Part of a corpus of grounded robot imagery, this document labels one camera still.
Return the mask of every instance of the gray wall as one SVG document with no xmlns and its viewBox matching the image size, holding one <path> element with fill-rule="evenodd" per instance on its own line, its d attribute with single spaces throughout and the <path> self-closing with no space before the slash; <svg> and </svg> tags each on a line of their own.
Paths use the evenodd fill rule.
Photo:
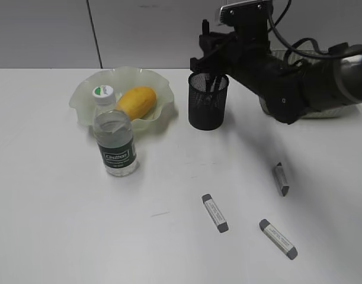
<svg viewBox="0 0 362 284">
<path fill-rule="evenodd" d="M 89 2 L 104 67 L 188 68 L 190 57 L 201 56 L 202 19 L 212 21 L 222 1 Z M 274 18 L 286 2 L 274 1 Z M 279 29 L 291 43 L 362 43 L 362 0 L 294 0 Z M 86 0 L 0 0 L 0 67 L 99 66 Z"/>
<path fill-rule="evenodd" d="M 0 0 L 0 67 L 99 66 L 85 0 Z"/>
</svg>

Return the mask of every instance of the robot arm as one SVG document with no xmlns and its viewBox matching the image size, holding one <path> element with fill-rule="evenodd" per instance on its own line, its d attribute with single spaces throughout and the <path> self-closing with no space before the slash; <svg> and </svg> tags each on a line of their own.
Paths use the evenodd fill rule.
<svg viewBox="0 0 362 284">
<path fill-rule="evenodd" d="M 362 103 L 362 55 L 290 66 L 271 55 L 268 20 L 273 0 L 246 0 L 223 6 L 221 24 L 229 34 L 210 32 L 203 21 L 201 59 L 191 59 L 191 70 L 227 74 L 262 98 L 278 121 L 292 124 L 310 113 Z M 329 55 L 353 54 L 362 46 L 347 43 L 329 49 Z"/>
</svg>

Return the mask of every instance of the gray eraser end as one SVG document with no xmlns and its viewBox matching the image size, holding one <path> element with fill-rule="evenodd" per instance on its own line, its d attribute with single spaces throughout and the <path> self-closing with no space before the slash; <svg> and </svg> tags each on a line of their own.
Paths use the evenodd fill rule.
<svg viewBox="0 0 362 284">
<path fill-rule="evenodd" d="M 270 225 L 270 222 L 269 222 L 268 220 L 266 220 L 266 219 L 263 219 L 263 220 L 260 222 L 260 229 L 261 229 L 261 231 L 264 231 L 265 228 L 266 228 L 267 226 L 269 226 L 269 225 Z"/>
<path fill-rule="evenodd" d="M 203 195 L 203 196 L 202 196 L 202 201 L 203 201 L 203 203 L 205 203 L 206 201 L 208 201 L 208 200 L 210 200 L 210 199 L 212 199 L 212 197 L 211 197 L 211 195 L 209 195 L 209 194 L 206 194 L 206 195 Z"/>
<path fill-rule="evenodd" d="M 228 231 L 228 224 L 227 222 L 217 226 L 217 229 L 219 230 L 220 233 L 224 233 Z"/>
<path fill-rule="evenodd" d="M 298 251 L 293 247 L 286 255 L 289 259 L 293 260 L 298 256 Z"/>
<path fill-rule="evenodd" d="M 283 197 L 285 197 L 288 194 L 289 189 L 290 189 L 289 186 L 284 186 L 283 187 L 283 189 L 281 190 Z"/>
</svg>

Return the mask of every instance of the water bottle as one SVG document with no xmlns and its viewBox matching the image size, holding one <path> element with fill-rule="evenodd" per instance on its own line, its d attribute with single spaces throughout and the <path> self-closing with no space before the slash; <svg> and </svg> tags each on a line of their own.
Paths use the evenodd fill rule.
<svg viewBox="0 0 362 284">
<path fill-rule="evenodd" d="M 129 117 L 115 110 L 116 96 L 112 87 L 99 86 L 92 95 L 97 103 L 94 135 L 105 169 L 113 176 L 127 176 L 138 166 Z"/>
</svg>

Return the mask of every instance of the eraser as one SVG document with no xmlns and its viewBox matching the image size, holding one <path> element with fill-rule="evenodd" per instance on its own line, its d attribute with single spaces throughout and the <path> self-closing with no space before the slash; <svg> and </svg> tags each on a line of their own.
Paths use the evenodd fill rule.
<svg viewBox="0 0 362 284">
<path fill-rule="evenodd" d="M 260 229 L 264 234 L 291 260 L 295 259 L 298 251 L 270 222 L 263 219 L 260 222 Z"/>
<path fill-rule="evenodd" d="M 283 166 L 281 163 L 279 163 L 274 169 L 273 169 L 273 176 L 275 179 L 275 183 L 277 184 L 277 188 L 282 194 L 282 196 L 286 196 L 289 192 L 290 186 L 287 182 L 285 172 L 283 170 Z"/>
<path fill-rule="evenodd" d="M 228 223 L 225 220 L 223 214 L 217 207 L 215 201 L 212 199 L 211 195 L 206 194 L 202 196 L 202 201 L 204 206 L 207 209 L 207 212 L 210 214 L 212 221 L 214 221 L 219 232 L 224 233 L 228 231 Z"/>
</svg>

